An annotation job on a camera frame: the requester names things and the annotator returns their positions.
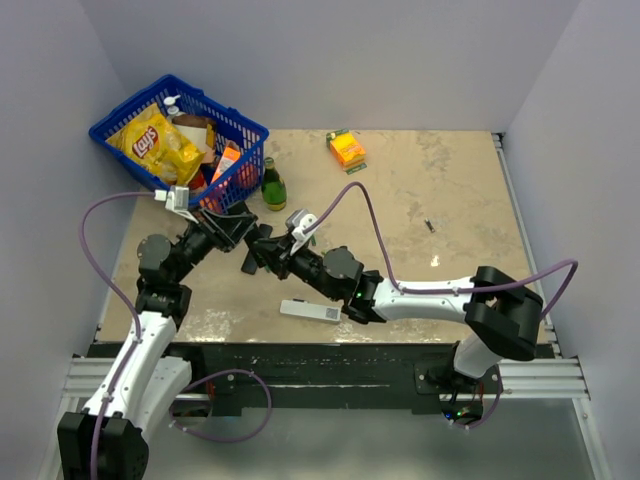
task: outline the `white bottle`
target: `white bottle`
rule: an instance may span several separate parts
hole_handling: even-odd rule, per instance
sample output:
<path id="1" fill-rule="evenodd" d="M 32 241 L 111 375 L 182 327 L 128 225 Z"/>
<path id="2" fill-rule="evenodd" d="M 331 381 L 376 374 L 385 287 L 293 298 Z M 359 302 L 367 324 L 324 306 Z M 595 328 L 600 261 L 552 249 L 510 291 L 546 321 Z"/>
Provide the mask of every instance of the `white bottle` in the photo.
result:
<path id="1" fill-rule="evenodd" d="M 176 105 L 176 99 L 178 98 L 180 98 L 180 95 L 176 95 L 175 97 L 165 97 L 162 101 L 164 106 L 167 107 L 167 120 L 169 121 L 171 121 L 173 117 L 184 114 L 184 112 L 181 112 L 180 108 Z"/>

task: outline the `green bottle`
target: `green bottle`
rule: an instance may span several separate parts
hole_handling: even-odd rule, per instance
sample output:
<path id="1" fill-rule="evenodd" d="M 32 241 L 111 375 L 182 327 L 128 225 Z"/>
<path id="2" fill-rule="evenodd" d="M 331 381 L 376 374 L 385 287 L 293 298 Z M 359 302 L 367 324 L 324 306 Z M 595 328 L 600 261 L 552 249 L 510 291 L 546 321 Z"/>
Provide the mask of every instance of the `green bottle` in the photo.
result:
<path id="1" fill-rule="evenodd" d="M 269 210 L 282 210 L 287 204 L 287 187 L 276 170 L 273 158 L 264 159 L 264 178 L 262 179 L 262 198 Z"/>

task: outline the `wooden table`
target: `wooden table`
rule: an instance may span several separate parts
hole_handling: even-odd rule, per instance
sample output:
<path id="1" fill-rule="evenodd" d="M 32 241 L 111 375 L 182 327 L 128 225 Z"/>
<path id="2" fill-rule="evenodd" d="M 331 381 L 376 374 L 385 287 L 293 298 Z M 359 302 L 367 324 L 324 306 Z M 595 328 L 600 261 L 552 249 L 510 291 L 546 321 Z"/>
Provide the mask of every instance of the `wooden table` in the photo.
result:
<path id="1" fill-rule="evenodd" d="M 364 183 L 373 200 L 396 277 L 435 281 L 473 275 L 479 265 L 492 265 L 514 278 L 529 275 L 509 193 L 488 132 L 360 131 L 368 168 L 344 173 L 325 146 L 325 131 L 275 130 L 265 152 L 276 160 L 286 181 L 288 202 L 271 212 L 260 193 L 247 202 L 262 223 L 284 233 L 286 218 L 298 208 L 319 216 L 350 181 Z M 425 225 L 429 218 L 436 232 Z M 185 220 L 148 198 L 138 200 L 124 238 L 115 282 L 135 298 L 136 248 L 152 233 L 170 239 L 185 228 Z M 315 250 L 347 245 L 366 269 L 384 262 L 371 219 L 357 190 L 316 234 Z M 301 298 L 330 305 L 297 278 L 278 281 L 260 270 L 240 272 L 247 253 L 243 244 L 233 252 L 212 252 L 186 278 L 193 290 L 189 314 L 176 341 L 188 342 L 454 342 L 468 327 L 435 320 L 407 319 L 387 324 L 359 325 L 343 318 L 339 325 L 279 313 L 282 299 Z M 121 341 L 131 319 L 122 302 L 110 295 L 98 340 Z"/>

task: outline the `snack bag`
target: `snack bag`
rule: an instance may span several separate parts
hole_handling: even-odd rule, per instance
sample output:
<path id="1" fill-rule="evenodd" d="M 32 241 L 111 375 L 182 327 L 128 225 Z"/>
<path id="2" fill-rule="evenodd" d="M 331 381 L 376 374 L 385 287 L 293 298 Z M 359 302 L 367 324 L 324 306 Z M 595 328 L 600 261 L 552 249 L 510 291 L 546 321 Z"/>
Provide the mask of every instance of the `snack bag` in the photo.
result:
<path id="1" fill-rule="evenodd" d="M 107 143 L 169 185 L 187 185 L 204 157 L 204 152 L 167 121 L 156 103 L 109 137 Z"/>

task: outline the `lay's logo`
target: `lay's logo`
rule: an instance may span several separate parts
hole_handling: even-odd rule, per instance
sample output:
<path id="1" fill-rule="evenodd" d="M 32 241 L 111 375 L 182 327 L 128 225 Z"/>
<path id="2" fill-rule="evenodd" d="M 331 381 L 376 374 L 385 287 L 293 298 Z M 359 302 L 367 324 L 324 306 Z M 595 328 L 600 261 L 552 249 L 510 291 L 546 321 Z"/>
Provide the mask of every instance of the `lay's logo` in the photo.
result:
<path id="1" fill-rule="evenodd" d="M 143 158 L 158 143 L 158 131 L 152 126 L 148 126 L 146 132 L 136 140 L 131 149 L 138 158 Z"/>

